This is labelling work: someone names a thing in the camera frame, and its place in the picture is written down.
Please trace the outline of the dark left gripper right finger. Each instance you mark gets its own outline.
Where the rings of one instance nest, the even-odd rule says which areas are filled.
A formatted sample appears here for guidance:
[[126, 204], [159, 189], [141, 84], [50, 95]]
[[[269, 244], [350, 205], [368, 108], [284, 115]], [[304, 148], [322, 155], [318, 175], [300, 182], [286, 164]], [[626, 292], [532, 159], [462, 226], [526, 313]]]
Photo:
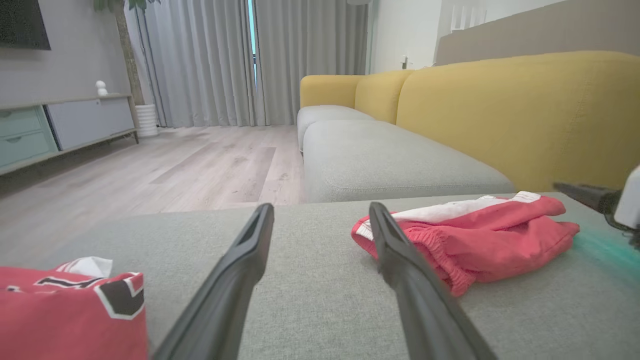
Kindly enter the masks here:
[[369, 220], [378, 271], [395, 292], [410, 359], [496, 359], [466, 312], [381, 202], [370, 203]]

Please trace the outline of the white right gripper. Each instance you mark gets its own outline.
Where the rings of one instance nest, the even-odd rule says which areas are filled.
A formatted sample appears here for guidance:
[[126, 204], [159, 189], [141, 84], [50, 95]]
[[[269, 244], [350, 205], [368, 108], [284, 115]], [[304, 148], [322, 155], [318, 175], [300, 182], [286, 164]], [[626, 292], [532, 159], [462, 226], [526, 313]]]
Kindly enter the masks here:
[[631, 171], [622, 190], [566, 182], [554, 182], [553, 188], [599, 214], [614, 213], [614, 220], [631, 232], [631, 246], [636, 250], [640, 250], [639, 165]]

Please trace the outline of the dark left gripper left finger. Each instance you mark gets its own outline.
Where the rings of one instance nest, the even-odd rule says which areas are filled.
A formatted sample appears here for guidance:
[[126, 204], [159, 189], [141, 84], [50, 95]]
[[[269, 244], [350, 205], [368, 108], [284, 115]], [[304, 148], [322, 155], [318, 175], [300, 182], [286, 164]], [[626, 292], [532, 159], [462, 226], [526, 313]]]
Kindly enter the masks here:
[[235, 360], [268, 262], [275, 211], [259, 205], [164, 338], [154, 360]]

